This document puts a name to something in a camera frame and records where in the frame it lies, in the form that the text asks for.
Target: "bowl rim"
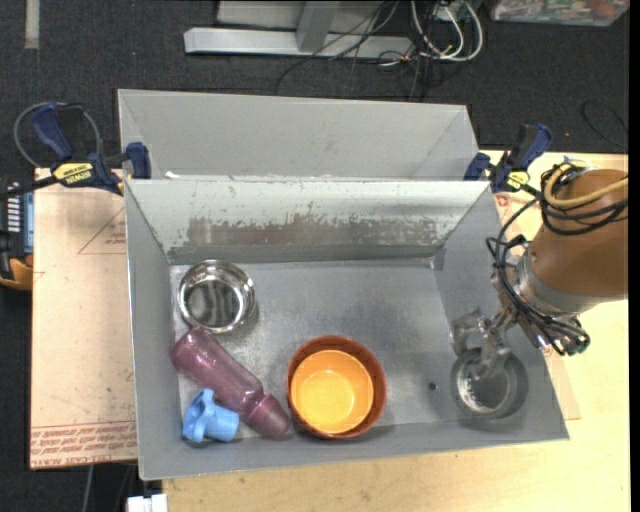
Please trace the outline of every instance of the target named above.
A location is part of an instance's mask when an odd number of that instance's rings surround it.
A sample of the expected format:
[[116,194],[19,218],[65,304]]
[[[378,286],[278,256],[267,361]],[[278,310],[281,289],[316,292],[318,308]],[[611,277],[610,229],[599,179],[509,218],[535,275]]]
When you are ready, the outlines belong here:
[[[291,383],[296,369],[307,357],[323,350],[339,350],[355,357],[365,367],[373,384],[373,400],[368,414],[358,425],[344,432],[329,433],[313,427],[304,420],[291,398]],[[296,422],[310,434],[324,439],[349,439],[364,434],[378,422],[387,401],[387,380],[377,357],[364,344],[339,334],[317,336],[298,347],[289,361],[286,389],[287,402]]]

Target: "cardboard sheet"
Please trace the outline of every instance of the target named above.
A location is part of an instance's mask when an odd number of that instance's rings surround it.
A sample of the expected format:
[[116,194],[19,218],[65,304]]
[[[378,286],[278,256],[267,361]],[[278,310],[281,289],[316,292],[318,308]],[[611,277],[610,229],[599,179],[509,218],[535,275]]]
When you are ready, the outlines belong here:
[[137,456],[123,198],[35,197],[32,469]]

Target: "metal sheet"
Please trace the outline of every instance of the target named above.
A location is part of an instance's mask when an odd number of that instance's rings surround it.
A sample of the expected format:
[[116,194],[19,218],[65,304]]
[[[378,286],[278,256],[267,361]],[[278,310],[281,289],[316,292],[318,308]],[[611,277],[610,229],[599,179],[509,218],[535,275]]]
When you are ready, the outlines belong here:
[[[289,55],[292,57],[333,57],[357,45],[360,35],[327,34],[319,51],[301,50],[294,32],[243,30],[233,28],[192,28],[184,33],[186,53],[250,55]],[[410,39],[401,36],[372,36],[345,57],[383,60],[397,58],[413,48]]]
[[[135,270],[131,293],[136,304],[133,336],[142,477],[174,478],[566,438],[543,358],[526,340],[522,342],[518,332],[510,341],[527,369],[530,389],[522,409],[500,420],[469,422],[453,403],[448,378],[455,356],[449,346],[446,309],[455,305],[454,295],[462,307],[468,303],[491,310],[497,304],[485,261],[478,258],[484,253],[483,235],[499,228],[495,209],[488,208],[491,200],[485,193],[453,232],[443,270],[432,270],[422,260],[243,265],[256,284],[259,314],[243,329],[220,338],[268,391],[286,403],[284,375],[295,348],[317,335],[339,333],[367,344],[379,358],[389,384],[388,408],[378,425],[350,442],[321,442],[299,432],[274,442],[243,427],[229,444],[194,447],[181,439],[180,432],[182,408],[195,387],[183,378],[179,381],[169,359],[171,344],[186,326],[175,303],[168,306],[167,300],[175,297],[187,267],[170,266],[168,261],[164,270],[143,264],[154,247],[152,232],[160,219],[141,224],[139,205],[129,197],[128,235],[140,240],[131,244],[134,253],[129,260]],[[164,294],[164,305],[154,306],[154,294]]]
[[118,97],[123,151],[144,142],[153,178],[462,179],[478,151],[463,105],[135,90]]
[[429,257],[485,188],[433,180],[130,184],[172,263],[211,254],[235,263]]

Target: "cable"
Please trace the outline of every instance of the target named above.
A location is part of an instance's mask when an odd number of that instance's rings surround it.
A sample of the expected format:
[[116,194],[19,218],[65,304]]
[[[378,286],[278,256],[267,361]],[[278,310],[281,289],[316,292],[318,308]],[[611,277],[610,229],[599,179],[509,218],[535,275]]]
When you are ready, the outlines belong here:
[[453,15],[449,11],[449,9],[445,8],[445,12],[451,18],[451,22],[453,23],[453,26],[456,29],[456,33],[458,34],[458,39],[460,41],[460,44],[458,45],[458,48],[453,53],[447,53],[446,50],[444,50],[444,51],[440,50],[440,49],[436,48],[433,45],[433,43],[431,42],[431,39],[427,36],[427,34],[424,31],[424,28],[423,28],[422,24],[420,23],[420,20],[418,18],[418,9],[417,9],[415,0],[411,0],[411,2],[409,2],[410,12],[411,12],[411,20],[413,22],[414,28],[418,31],[418,33],[421,36],[422,40],[427,45],[427,48],[432,53],[434,53],[435,57],[438,58],[439,60],[451,61],[451,62],[467,62],[467,61],[470,61],[470,60],[474,59],[475,57],[477,57],[478,54],[480,53],[480,51],[482,50],[483,45],[484,45],[484,35],[483,35],[483,31],[482,31],[482,24],[480,22],[480,19],[478,18],[478,15],[473,10],[473,7],[471,7],[471,4],[469,4],[469,2],[467,0],[461,0],[461,2],[466,7],[466,9],[469,11],[469,15],[471,17],[471,20],[473,21],[473,24],[477,29],[476,48],[469,55],[466,55],[464,57],[458,57],[458,54],[464,48],[464,36],[463,36],[463,33],[462,33],[462,30],[461,30],[460,26],[456,22],[455,18],[453,17]]
[[594,126],[594,124],[589,119],[590,116],[588,115],[588,112],[587,112],[588,111],[587,107],[589,105],[602,105],[603,107],[605,107],[609,112],[611,112],[611,114],[613,114],[613,116],[615,117],[616,121],[618,121],[620,126],[622,126],[622,129],[624,130],[625,134],[628,136],[629,128],[627,128],[627,125],[625,124],[625,122],[622,119],[622,117],[620,116],[620,114],[618,114],[610,105],[608,105],[604,101],[599,101],[599,100],[587,100],[582,104],[582,106],[580,108],[580,113],[582,114],[582,117],[583,117],[585,123],[587,123],[587,126],[589,128],[591,128],[594,132],[596,132],[598,135],[600,135],[600,137],[602,137],[607,142],[611,142],[611,144],[615,144],[616,146],[618,146],[619,148],[623,149],[624,151],[629,151],[629,147],[626,144],[624,144],[622,142],[619,142],[619,141],[617,141],[615,139],[612,139],[610,137],[607,137],[606,135],[604,135],[600,130],[598,130]]
[[[511,266],[507,263],[508,252],[511,251],[514,247],[524,245],[527,242],[522,235],[519,235],[508,242],[503,241],[503,238],[505,237],[506,231],[511,226],[511,224],[513,224],[515,220],[527,209],[536,204],[538,200],[539,199],[536,197],[527,202],[509,218],[496,238],[487,238],[485,242],[487,247],[489,248],[489,252],[494,259],[494,268],[496,269],[496,272],[498,274],[500,284],[511,299],[511,302],[516,308],[518,314],[523,315],[529,322],[535,324],[540,329],[540,332],[542,332],[544,336],[546,336],[547,340],[551,340],[551,346],[559,354],[566,355],[575,352],[582,352],[587,348],[591,340],[587,332],[582,329],[577,319],[574,319],[574,321],[576,322],[576,325],[574,326],[535,310],[523,299],[521,299],[521,297],[509,282],[509,278],[507,276],[506,269],[507,267]],[[563,344],[562,341],[552,339],[552,337],[548,333],[549,328],[552,328],[556,333],[561,334],[568,345]]]
[[[377,16],[380,11],[386,7],[388,4],[388,2],[384,2],[383,4],[381,4],[372,14],[372,17]],[[320,54],[321,52],[323,52],[324,50],[326,50],[327,48],[329,48],[331,45],[337,43],[338,41],[340,41],[342,38],[348,36],[348,35],[352,35],[356,30],[358,30],[362,25],[364,25],[365,22],[369,22],[371,23],[371,17],[368,18],[364,18],[362,21],[360,21],[359,23],[357,23],[356,25],[354,25],[349,31],[344,32],[342,34],[340,34],[338,37],[336,37],[335,39],[333,39],[332,41],[329,41],[327,44],[325,44],[324,46],[318,48],[315,52],[313,52],[311,55],[308,55],[307,57],[305,57],[303,60],[296,62],[295,64],[293,64],[292,66],[290,66],[289,68],[287,68],[284,73],[282,73],[280,75],[280,77],[278,78],[278,81],[276,83],[276,87],[275,87],[275,95],[278,96],[279,92],[280,92],[280,87],[282,85],[282,82],[284,81],[284,79],[287,77],[287,75],[289,75],[289,73],[291,73],[294,69],[302,66],[303,64],[307,63],[309,60],[313,59],[314,57],[318,56],[318,54]]]
[[[15,123],[13,124],[13,140],[16,144],[16,147],[18,148],[18,151],[20,151],[20,154],[25,158],[25,160],[27,160],[27,162],[29,162],[34,168],[42,168],[47,166],[43,166],[38,162],[36,162],[33,158],[31,158],[31,156],[29,156],[29,154],[26,152],[26,150],[22,146],[22,143],[20,142],[20,125],[22,124],[22,121],[26,116],[28,116],[29,114],[36,111],[37,109],[44,107],[45,105],[48,105],[50,103],[53,103],[53,102],[44,101],[40,103],[35,103],[34,105],[27,107],[20,113],[20,115],[18,115]],[[68,104],[57,102],[57,105],[66,107]],[[93,118],[89,114],[87,114],[84,110],[82,112],[82,115],[89,122],[89,125],[93,130],[93,134],[96,139],[96,153],[102,154],[102,136],[100,135],[100,130],[98,129],[98,125],[95,123]]]
[[600,190],[596,190],[584,196],[575,197],[572,199],[558,199],[554,195],[554,186],[557,181],[565,175],[568,169],[565,165],[571,166],[571,164],[562,164],[557,167],[557,169],[549,176],[544,185],[544,199],[551,206],[556,208],[572,208],[575,206],[583,206],[587,203],[595,201],[596,199],[600,199],[602,196],[613,192],[614,190],[618,190],[620,188],[626,187],[628,183],[628,177],[625,176],[620,181],[612,183],[611,185],[607,185],[606,187],[601,188]]
[[84,499],[82,500],[82,512],[87,512],[89,507],[89,495],[91,494],[91,483],[93,482],[93,469],[94,465],[89,466],[89,471],[87,472],[87,484],[84,489]]
[[393,15],[396,13],[396,10],[398,9],[398,5],[400,4],[399,0],[397,0],[396,2],[393,3],[393,7],[391,8],[391,11],[389,12],[389,14],[385,18],[385,20],[380,25],[378,25],[376,28],[374,28],[371,31],[369,31],[369,27],[371,27],[371,25],[373,25],[375,23],[376,17],[380,14],[382,9],[385,7],[385,4],[387,4],[387,3],[389,3],[389,2],[385,2],[380,7],[378,7],[378,9],[376,9],[376,11],[374,11],[374,13],[369,17],[369,20],[370,20],[369,24],[367,25],[367,28],[365,29],[364,33],[362,34],[362,37],[360,38],[360,40],[357,43],[351,45],[351,47],[347,48],[346,50],[341,51],[338,55],[334,55],[333,57],[329,58],[329,61],[340,59],[340,58],[348,55],[349,53],[351,53],[353,50],[360,50],[360,47],[367,41],[367,39],[369,39],[372,35],[376,34],[380,30],[382,30],[384,28],[384,26],[387,23],[389,23],[391,18],[393,18]]
[[130,482],[131,472],[132,472],[132,470],[134,468],[134,465],[128,464],[127,466],[128,467],[124,472],[124,476],[122,477],[122,482],[120,483],[120,489],[118,490],[118,495],[117,495],[117,498],[116,498],[116,504],[113,507],[113,512],[118,512],[118,510],[120,510],[120,506],[122,504],[122,498],[124,497],[123,496],[124,487],[125,487],[125,485],[127,483]]

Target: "stainless steel bowl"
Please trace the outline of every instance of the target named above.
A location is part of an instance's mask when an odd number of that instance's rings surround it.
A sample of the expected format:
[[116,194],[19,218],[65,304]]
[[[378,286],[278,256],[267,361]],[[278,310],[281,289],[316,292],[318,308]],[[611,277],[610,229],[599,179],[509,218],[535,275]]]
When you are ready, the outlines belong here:
[[189,325],[213,333],[229,332],[253,313],[254,284],[232,263],[205,260],[191,267],[180,281],[178,306]]

